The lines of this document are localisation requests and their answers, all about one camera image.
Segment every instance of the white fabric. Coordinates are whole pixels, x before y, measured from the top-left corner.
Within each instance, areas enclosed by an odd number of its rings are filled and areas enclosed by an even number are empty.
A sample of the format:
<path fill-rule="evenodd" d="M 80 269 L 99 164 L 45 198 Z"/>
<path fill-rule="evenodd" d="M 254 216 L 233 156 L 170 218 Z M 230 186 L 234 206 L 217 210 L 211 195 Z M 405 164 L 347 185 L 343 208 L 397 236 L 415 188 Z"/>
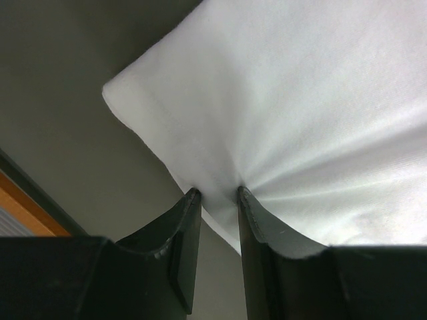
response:
<path fill-rule="evenodd" d="M 427 242 L 426 1 L 205 0 L 103 96 L 238 251 L 239 185 L 320 243 Z"/>

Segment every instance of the orange strip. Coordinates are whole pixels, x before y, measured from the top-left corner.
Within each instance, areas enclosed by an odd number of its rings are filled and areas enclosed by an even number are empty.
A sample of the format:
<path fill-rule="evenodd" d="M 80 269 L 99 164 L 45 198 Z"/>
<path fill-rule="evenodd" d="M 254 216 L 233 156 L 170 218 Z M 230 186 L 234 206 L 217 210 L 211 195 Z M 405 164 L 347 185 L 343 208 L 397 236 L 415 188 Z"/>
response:
<path fill-rule="evenodd" d="M 2 172 L 0 172 L 0 206 L 35 235 L 70 235 Z"/>

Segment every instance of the wooden edge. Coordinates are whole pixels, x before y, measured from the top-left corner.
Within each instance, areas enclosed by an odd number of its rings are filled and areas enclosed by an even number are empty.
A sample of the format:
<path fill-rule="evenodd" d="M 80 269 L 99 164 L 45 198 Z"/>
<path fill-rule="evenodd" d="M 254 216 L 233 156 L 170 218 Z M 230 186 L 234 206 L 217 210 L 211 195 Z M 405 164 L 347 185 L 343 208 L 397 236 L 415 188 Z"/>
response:
<path fill-rule="evenodd" d="M 56 220 L 0 172 L 0 205 L 37 236 L 70 236 Z"/>

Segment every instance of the gray surface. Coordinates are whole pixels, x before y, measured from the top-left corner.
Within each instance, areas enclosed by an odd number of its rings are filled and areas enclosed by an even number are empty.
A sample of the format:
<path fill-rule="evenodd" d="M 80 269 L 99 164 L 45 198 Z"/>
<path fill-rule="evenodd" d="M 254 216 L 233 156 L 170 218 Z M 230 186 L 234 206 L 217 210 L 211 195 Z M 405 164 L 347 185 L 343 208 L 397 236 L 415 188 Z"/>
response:
<path fill-rule="evenodd" d="M 28 237 L 34 235 L 22 223 L 0 207 L 0 237 Z"/>
<path fill-rule="evenodd" d="M 0 148 L 90 234 L 117 240 L 181 197 L 101 88 L 196 2 L 0 2 Z M 190 319 L 245 318 L 240 258 L 203 224 Z"/>

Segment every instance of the folded cloth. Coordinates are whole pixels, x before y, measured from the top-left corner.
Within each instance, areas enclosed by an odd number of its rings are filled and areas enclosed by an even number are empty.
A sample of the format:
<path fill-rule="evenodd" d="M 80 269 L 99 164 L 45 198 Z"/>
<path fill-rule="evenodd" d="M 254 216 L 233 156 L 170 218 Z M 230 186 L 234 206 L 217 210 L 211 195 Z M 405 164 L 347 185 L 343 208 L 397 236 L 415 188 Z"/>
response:
<path fill-rule="evenodd" d="M 236 189 L 329 244 L 427 242 L 427 1 L 205 0 L 103 88 L 240 250 Z"/>

